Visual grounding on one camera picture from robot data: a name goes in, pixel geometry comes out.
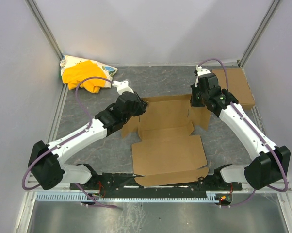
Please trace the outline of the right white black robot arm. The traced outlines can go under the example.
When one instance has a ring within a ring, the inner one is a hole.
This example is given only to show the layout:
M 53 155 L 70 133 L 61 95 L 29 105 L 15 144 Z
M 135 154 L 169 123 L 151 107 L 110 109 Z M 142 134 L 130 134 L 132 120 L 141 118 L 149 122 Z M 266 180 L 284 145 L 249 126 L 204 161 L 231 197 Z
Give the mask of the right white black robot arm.
M 226 183 L 247 183 L 253 189 L 269 187 L 278 192 L 289 188 L 287 172 L 291 152 L 270 140 L 247 116 L 237 98 L 222 89 L 217 76 L 207 69 L 195 71 L 191 85 L 192 107 L 206 107 L 224 122 L 241 141 L 251 158 L 248 165 L 227 165 L 219 172 Z

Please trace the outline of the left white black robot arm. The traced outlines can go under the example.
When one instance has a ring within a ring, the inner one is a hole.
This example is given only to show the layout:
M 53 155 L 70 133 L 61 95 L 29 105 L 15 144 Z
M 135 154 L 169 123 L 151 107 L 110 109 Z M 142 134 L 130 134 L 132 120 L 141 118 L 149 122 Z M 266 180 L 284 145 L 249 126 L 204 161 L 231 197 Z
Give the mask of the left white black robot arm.
M 44 190 L 60 183 L 87 183 L 93 176 L 86 165 L 67 165 L 66 161 L 90 144 L 108 137 L 132 118 L 146 112 L 147 102 L 136 92 L 124 92 L 115 103 L 100 111 L 83 127 L 56 141 L 36 142 L 28 162 L 28 172 Z

